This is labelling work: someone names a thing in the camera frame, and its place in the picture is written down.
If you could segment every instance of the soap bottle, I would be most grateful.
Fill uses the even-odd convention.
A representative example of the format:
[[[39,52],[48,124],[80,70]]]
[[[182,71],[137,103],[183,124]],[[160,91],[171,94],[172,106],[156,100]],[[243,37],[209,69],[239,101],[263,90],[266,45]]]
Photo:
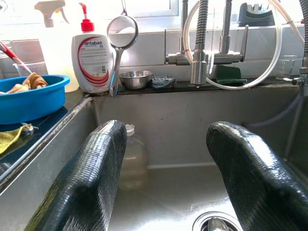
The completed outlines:
[[[65,86],[65,92],[72,92],[79,88],[79,84],[71,59],[73,30],[66,19],[63,7],[65,7],[63,0],[40,1],[34,6],[44,16],[46,28],[40,34],[39,43],[47,72],[49,75],[68,75],[70,82]],[[57,16],[55,12],[61,13],[66,22],[54,22],[52,16]]]
[[[87,18],[87,7],[80,3],[85,16],[82,34],[72,39],[72,60],[80,88],[88,93],[109,90],[113,68],[112,47],[106,35],[94,32],[94,24]]]
[[[134,137],[135,126],[126,124],[127,146],[120,172],[119,188],[143,189],[148,185],[149,174],[144,144]]]

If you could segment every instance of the kitchen counter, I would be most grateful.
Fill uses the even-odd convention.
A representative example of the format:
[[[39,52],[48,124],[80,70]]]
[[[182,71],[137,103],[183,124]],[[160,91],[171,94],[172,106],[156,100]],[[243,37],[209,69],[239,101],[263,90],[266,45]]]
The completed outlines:
[[[256,78],[249,78],[248,82],[252,82]],[[242,84],[230,84],[230,86],[237,87],[241,86]],[[285,88],[285,87],[296,87],[290,83],[287,83],[282,80],[278,80],[275,77],[268,77],[262,83],[258,84],[253,88]],[[205,90],[223,90],[218,87],[215,87],[209,83],[202,85],[200,87],[196,87],[193,84],[190,84],[189,81],[177,81],[176,85],[172,88],[167,89],[152,89],[152,88],[145,88],[145,89],[138,89],[138,90],[128,90],[122,85],[118,87],[118,95],[135,95],[135,94],[153,94],[153,93],[172,93],[172,92],[186,92],[186,91],[205,91]],[[97,93],[92,94],[93,96],[105,96],[108,95],[109,92]]]
[[[17,142],[9,147],[0,156],[0,182],[21,163],[23,159],[53,130],[53,127],[71,111],[82,99],[81,89],[67,93],[65,104],[58,111],[27,123],[32,124],[39,129],[35,129],[33,135],[21,136]],[[21,124],[1,125],[0,132],[17,129]]]

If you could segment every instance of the blue plastic basin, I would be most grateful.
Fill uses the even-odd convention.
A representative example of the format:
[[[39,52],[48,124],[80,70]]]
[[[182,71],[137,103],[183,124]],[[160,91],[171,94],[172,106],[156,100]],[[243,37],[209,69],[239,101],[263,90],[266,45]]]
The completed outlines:
[[[65,103],[64,86],[69,83],[65,75],[42,76],[47,87],[20,93],[0,95],[0,124],[27,122],[49,115]],[[26,77],[0,80],[0,91],[6,92]]]

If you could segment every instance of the clear plastic tube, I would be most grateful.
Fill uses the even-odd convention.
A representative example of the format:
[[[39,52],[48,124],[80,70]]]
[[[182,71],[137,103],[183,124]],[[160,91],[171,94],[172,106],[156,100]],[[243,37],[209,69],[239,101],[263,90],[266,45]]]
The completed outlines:
[[[294,31],[295,35],[298,37],[298,39],[301,41],[301,43],[304,45],[305,41],[303,37],[301,36],[299,30],[297,29],[296,25],[294,24],[294,21],[288,14],[288,12],[284,9],[284,7],[281,5],[280,2],[277,0],[268,0],[270,4],[272,4],[279,12],[280,14],[285,18],[288,24],[290,24],[290,27]]]
[[[245,123],[244,126],[249,127],[249,128],[259,128],[259,127],[271,125],[274,122],[279,121],[282,118],[284,118],[287,114],[289,114],[298,105],[298,103],[302,100],[303,100],[303,97],[300,94],[298,94],[295,97],[295,99],[290,103],[290,105],[287,106],[286,109],[284,109],[283,111],[281,111],[279,114],[275,115],[274,117],[267,119],[265,121],[262,121],[262,122]]]
[[[191,51],[190,44],[189,44],[189,27],[190,27],[192,18],[194,16],[195,12],[197,11],[198,7],[199,7],[199,1],[196,2],[196,4],[193,6],[192,10],[188,14],[187,19],[186,19],[186,23],[185,23],[185,26],[184,26],[184,31],[183,31],[184,50],[185,50],[185,54],[186,54],[187,59],[190,62],[190,64],[193,62],[193,55],[192,55],[192,51]],[[265,70],[265,72],[263,74],[261,74],[254,81],[247,83],[243,86],[239,86],[239,87],[231,87],[231,86],[221,85],[221,84],[218,84],[218,83],[212,81],[209,78],[206,78],[206,81],[208,83],[212,84],[215,87],[225,89],[225,90],[243,90],[243,89],[248,89],[248,88],[254,87],[254,86],[258,85],[259,83],[261,83],[263,80],[265,80],[270,75],[270,73],[275,68],[275,65],[277,64],[277,61],[279,59],[280,52],[281,52],[281,46],[282,46],[282,29],[281,29],[280,25],[278,24],[276,14],[273,14],[273,16],[274,16],[275,25],[276,25],[276,48],[275,48],[275,53],[274,53],[273,59],[272,59],[270,65],[268,66],[268,68]]]

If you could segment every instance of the plastic jug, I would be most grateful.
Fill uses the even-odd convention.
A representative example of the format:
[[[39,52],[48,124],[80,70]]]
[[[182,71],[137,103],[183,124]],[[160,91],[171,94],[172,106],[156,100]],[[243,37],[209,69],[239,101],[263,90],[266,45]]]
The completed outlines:
[[[122,190],[142,189],[149,182],[145,146],[134,137],[134,125],[127,124],[126,130],[127,146],[120,173],[119,188]]]

